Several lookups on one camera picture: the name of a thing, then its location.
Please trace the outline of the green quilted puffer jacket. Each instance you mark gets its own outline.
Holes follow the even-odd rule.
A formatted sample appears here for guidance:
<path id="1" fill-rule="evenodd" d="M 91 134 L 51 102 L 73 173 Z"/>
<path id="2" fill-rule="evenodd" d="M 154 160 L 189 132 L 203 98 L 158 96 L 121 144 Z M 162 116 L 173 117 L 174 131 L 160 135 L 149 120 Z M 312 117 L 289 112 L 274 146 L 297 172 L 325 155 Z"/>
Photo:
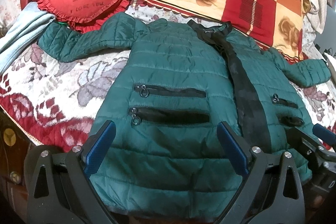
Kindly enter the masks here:
<path id="1" fill-rule="evenodd" d="M 68 63 L 102 50 L 130 50 L 91 131 L 107 120 L 116 137 L 91 183 L 106 207 L 138 217 L 213 221 L 241 184 L 217 137 L 226 122 L 264 152 L 289 150 L 286 129 L 311 135 L 296 87 L 328 81 L 323 60 L 290 64 L 228 23 L 206 28 L 120 12 L 84 34 L 53 22 L 38 41 Z"/>

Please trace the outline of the floral white red bedspread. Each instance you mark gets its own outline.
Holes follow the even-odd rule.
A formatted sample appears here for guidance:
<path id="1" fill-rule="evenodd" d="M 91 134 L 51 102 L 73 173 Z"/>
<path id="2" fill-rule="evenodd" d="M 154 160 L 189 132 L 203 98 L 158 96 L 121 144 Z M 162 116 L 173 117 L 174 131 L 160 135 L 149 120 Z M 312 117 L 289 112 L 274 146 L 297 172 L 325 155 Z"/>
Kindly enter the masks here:
<path id="1" fill-rule="evenodd" d="M 15 2 L 18 0 L 1 0 L 1 6 Z M 127 13 L 146 23 L 164 18 L 178 23 L 193 19 L 204 26 L 214 25 L 148 6 L 132 5 Z M 129 53 L 108 50 L 71 63 L 59 63 L 34 42 L 1 75 L 1 108 L 36 145 L 69 148 L 82 144 Z M 335 133 L 335 86 L 331 80 L 306 89 L 291 84 L 312 122 Z"/>

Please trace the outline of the light blue folded cloth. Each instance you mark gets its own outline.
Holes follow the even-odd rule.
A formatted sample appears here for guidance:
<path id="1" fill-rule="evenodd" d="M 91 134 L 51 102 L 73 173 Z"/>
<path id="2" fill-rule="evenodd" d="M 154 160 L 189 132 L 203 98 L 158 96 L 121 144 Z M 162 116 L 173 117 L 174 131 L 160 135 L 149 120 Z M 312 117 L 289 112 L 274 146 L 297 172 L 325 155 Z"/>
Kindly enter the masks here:
<path id="1" fill-rule="evenodd" d="M 54 14 L 40 10 L 36 2 L 30 2 L 22 10 L 14 24 L 1 38 L 1 75 L 54 19 Z"/>

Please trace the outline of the dark wooden bed frame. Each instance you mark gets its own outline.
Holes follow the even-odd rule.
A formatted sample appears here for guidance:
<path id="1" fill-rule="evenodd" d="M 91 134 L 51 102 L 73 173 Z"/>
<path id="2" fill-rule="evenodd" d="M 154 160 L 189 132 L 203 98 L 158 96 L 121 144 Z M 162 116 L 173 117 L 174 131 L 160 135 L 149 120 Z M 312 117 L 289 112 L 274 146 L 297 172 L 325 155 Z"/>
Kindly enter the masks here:
<path id="1" fill-rule="evenodd" d="M 1 223 L 26 223 L 28 193 L 24 160 L 35 145 L 1 111 Z"/>

